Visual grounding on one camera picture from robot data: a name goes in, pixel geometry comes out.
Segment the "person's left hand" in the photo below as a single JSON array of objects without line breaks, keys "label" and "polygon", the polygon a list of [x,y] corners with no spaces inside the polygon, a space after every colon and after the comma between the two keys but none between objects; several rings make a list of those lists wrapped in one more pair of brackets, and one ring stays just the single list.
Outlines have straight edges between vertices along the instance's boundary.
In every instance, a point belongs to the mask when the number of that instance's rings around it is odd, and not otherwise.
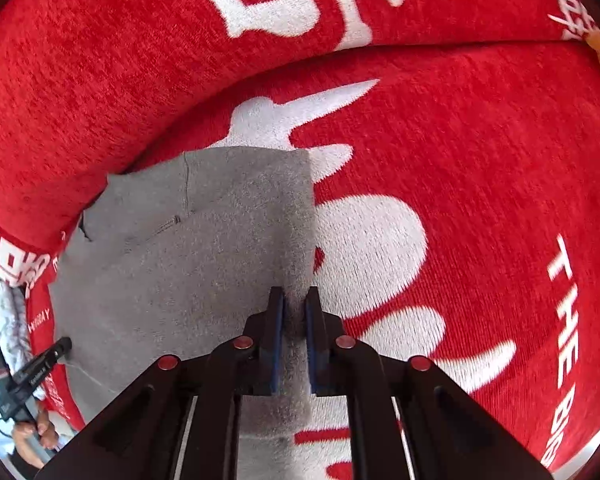
[{"label": "person's left hand", "polygon": [[12,440],[15,452],[30,466],[41,469],[44,467],[42,455],[33,446],[36,443],[47,451],[56,451],[59,436],[54,424],[50,421],[48,411],[40,405],[36,422],[16,422],[12,430]]}]

